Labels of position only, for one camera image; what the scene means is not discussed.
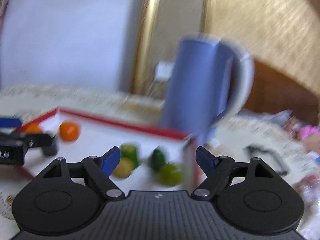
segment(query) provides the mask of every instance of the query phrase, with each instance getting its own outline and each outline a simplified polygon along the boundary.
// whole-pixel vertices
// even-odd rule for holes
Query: white lace tablecloth
[[[20,85],[0,91],[0,115],[19,116],[24,122],[58,107],[117,118],[140,125],[157,124],[162,100],[153,100],[123,92],[105,92],[55,85]],[[233,117],[218,129],[212,144],[215,155],[229,155],[236,161],[248,161],[243,148],[250,143],[276,150],[289,163],[291,173],[284,178],[289,184],[317,171],[317,165],[276,125],[254,119]],[[0,167],[0,240],[8,240],[18,231],[11,213],[14,196],[28,183],[15,170]]]

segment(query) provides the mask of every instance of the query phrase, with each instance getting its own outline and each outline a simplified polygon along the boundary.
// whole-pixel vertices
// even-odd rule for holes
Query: blue gripper jaw
[[[207,176],[211,175],[219,164],[218,157],[213,156],[202,146],[199,146],[196,151],[196,161]]]
[[[120,162],[120,149],[113,147],[101,159],[100,170],[106,177],[109,177]]]
[[[0,128],[17,128],[22,126],[22,121],[18,118],[0,117]]]

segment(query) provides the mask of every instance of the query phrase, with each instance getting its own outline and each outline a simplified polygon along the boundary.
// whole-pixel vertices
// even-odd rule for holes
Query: blue mug
[[[234,85],[227,103],[231,68]],[[204,36],[180,42],[159,126],[198,136],[198,146],[215,127],[237,114],[252,88],[254,64],[240,45]]]

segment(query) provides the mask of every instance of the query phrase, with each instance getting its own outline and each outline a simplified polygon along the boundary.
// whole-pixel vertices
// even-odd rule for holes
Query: white tray
[[[135,169],[126,179],[110,176],[116,185],[128,194],[130,190],[188,190],[192,191],[198,185],[198,170],[195,162],[195,147],[193,139],[175,131],[160,130],[153,127],[136,127],[83,113],[58,108],[31,123],[39,123],[44,131],[57,133],[59,125],[65,121],[73,121],[81,126],[81,134],[75,142],[63,142],[58,139],[59,151],[56,156],[46,157],[39,149],[28,150],[23,169],[29,176],[35,177],[50,162],[57,157],[63,157],[68,163],[80,162],[82,159],[95,155],[102,156],[113,146],[122,143],[133,143],[139,147],[139,157],[142,165]],[[182,165],[182,184],[175,187],[165,187],[156,182],[147,158],[152,151],[161,146],[167,154],[167,161]]]

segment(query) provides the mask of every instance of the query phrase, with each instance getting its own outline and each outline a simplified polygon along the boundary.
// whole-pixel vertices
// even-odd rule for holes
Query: gold door trim
[[[130,93],[132,94],[143,94],[151,36],[155,27],[159,1],[160,0],[143,0],[142,2],[138,41],[130,88]]]
[[[213,21],[214,21],[216,2],[217,0],[203,1],[201,29],[200,29],[202,33],[210,33],[211,31]]]

